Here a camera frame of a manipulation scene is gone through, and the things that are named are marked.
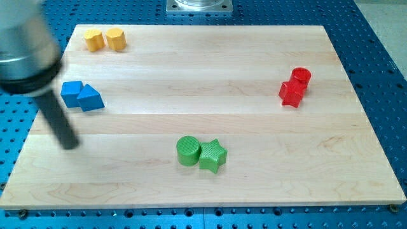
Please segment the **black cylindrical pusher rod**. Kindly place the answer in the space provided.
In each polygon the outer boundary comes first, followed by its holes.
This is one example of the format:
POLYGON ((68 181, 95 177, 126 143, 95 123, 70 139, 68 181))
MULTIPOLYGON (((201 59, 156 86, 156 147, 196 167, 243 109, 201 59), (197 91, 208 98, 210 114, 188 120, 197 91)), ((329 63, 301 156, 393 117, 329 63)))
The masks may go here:
POLYGON ((79 139, 54 92, 49 90, 36 96, 34 100, 60 145, 64 149, 74 149, 79 146, 79 139))

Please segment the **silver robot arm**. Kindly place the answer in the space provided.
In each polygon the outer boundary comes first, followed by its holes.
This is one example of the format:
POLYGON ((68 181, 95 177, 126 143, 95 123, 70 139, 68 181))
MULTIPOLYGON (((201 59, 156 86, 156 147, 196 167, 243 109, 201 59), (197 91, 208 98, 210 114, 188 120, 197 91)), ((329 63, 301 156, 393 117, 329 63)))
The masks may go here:
POLYGON ((32 97, 60 145, 74 149, 79 139, 51 87, 61 58, 39 1, 1 0, 1 88, 32 97))

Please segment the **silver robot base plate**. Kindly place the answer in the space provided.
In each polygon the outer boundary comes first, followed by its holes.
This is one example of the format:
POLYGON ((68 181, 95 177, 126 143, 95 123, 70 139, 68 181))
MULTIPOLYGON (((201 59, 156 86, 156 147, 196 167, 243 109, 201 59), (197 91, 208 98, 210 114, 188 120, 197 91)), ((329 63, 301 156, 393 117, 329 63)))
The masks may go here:
POLYGON ((170 13, 201 13, 201 12, 232 12, 232 0, 166 0, 166 12, 170 13))

